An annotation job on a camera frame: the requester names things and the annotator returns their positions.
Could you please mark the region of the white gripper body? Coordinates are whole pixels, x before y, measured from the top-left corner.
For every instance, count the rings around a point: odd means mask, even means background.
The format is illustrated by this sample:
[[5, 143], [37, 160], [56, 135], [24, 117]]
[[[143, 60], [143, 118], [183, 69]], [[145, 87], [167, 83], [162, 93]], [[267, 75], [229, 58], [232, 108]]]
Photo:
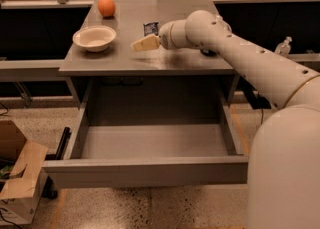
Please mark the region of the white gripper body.
[[170, 21], [159, 30], [161, 45], [167, 50], [191, 48], [185, 31], [185, 20]]

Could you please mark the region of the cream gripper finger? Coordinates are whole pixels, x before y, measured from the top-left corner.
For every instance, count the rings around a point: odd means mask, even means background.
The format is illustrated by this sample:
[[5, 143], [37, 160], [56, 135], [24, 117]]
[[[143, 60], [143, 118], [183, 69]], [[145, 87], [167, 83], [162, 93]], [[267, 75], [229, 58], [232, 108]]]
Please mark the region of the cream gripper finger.
[[160, 38], [154, 34], [147, 35], [131, 44], [135, 52], [156, 50], [160, 46]]

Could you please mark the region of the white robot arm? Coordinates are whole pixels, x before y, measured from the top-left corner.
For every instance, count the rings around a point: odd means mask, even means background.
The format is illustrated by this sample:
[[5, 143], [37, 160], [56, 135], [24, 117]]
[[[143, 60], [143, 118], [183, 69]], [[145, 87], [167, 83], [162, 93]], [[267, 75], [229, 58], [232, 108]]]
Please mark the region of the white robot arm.
[[219, 54], [276, 111], [255, 134], [248, 163], [247, 229], [320, 229], [320, 74], [232, 33], [205, 10], [164, 24], [134, 51]]

